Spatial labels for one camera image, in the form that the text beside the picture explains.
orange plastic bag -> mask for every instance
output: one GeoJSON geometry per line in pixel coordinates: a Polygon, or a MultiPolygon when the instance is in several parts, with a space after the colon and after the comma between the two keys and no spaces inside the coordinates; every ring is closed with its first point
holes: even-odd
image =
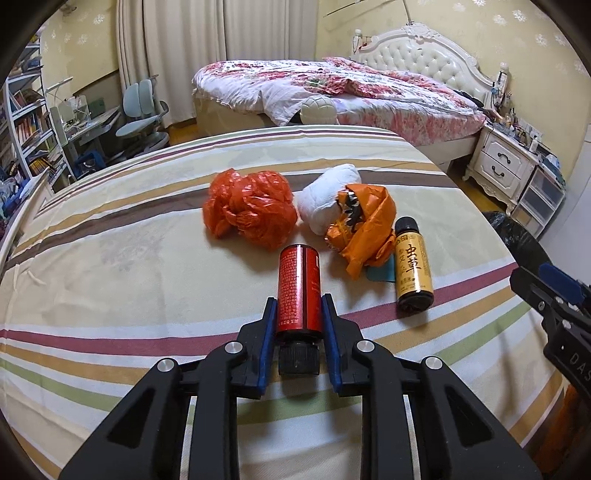
{"type": "Polygon", "coordinates": [[[293,193],[283,175],[265,170],[242,177],[230,168],[213,180],[203,222],[216,238],[233,226],[246,239],[268,248],[284,244],[297,222],[293,193]]]}
{"type": "Polygon", "coordinates": [[[337,196],[343,213],[329,227],[326,241],[347,260],[347,273],[357,279],[364,265],[380,267],[392,254],[396,204],[385,187],[350,184],[346,188],[337,196]]]}

teal cloth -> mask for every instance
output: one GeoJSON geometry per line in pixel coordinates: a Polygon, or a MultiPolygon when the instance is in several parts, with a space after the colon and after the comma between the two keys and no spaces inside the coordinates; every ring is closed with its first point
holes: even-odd
{"type": "Polygon", "coordinates": [[[381,267],[368,267],[365,275],[371,281],[396,282],[396,272],[394,269],[394,255],[390,255],[388,261],[381,267]]]}

drawer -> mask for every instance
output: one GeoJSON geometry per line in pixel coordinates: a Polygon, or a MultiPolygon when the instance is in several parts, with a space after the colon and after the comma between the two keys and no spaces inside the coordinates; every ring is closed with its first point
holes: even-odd
{"type": "Polygon", "coordinates": [[[489,136],[482,151],[519,178],[523,178],[523,174],[530,166],[530,162],[525,157],[518,155],[515,150],[508,148],[495,135],[489,136]]]}
{"type": "Polygon", "coordinates": [[[484,178],[489,180],[509,198],[513,196],[521,182],[507,168],[484,152],[480,152],[480,156],[474,165],[474,170],[484,176],[484,178]]]}

red bottle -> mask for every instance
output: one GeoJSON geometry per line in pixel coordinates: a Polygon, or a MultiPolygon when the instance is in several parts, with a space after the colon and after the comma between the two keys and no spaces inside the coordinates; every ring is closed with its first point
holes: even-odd
{"type": "Polygon", "coordinates": [[[320,260],[314,248],[290,245],[283,249],[277,303],[279,374],[318,375],[322,308],[320,260]]]}

silver screw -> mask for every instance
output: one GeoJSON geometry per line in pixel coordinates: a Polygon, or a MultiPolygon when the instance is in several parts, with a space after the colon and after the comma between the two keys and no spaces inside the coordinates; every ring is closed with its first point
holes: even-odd
{"type": "Polygon", "coordinates": [[[240,353],[242,352],[242,344],[240,342],[229,342],[226,344],[226,352],[240,353]]]}
{"type": "Polygon", "coordinates": [[[158,370],[161,372],[170,372],[174,368],[174,360],[165,358],[158,362],[158,370]]]}
{"type": "Polygon", "coordinates": [[[375,345],[373,342],[369,340],[360,340],[357,342],[357,350],[365,353],[373,352],[375,349],[375,345]]]}
{"type": "Polygon", "coordinates": [[[429,358],[427,358],[425,360],[425,364],[431,370],[439,370],[443,366],[443,362],[440,359],[438,359],[436,356],[430,356],[429,358]]]}

